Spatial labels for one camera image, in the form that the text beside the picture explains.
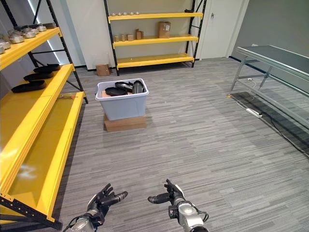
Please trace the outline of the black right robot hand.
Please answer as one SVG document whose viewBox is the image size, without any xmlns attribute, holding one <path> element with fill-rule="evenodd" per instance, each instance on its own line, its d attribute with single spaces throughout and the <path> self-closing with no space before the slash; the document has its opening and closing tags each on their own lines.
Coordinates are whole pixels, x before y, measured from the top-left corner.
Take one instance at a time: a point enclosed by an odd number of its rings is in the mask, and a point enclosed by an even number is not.
<svg viewBox="0 0 309 232">
<path fill-rule="evenodd" d="M 156 196 L 149 196 L 148 202 L 152 204 L 161 204 L 170 202 L 171 205 L 177 205 L 179 202 L 185 201 L 184 193 L 177 184 L 173 184 L 169 179 L 166 179 L 164 184 L 167 192 Z"/>
</svg>

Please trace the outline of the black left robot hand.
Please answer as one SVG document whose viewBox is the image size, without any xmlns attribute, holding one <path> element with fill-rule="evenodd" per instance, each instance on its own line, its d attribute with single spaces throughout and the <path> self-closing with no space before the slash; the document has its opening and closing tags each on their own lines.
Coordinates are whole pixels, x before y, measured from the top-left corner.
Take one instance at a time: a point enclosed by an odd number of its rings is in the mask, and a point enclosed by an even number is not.
<svg viewBox="0 0 309 232">
<path fill-rule="evenodd" d="M 108 183 L 100 192 L 91 198 L 87 205 L 87 212 L 96 211 L 106 216 L 110 206 L 121 202 L 127 195 L 127 191 L 115 194 L 111 183 Z"/>
</svg>

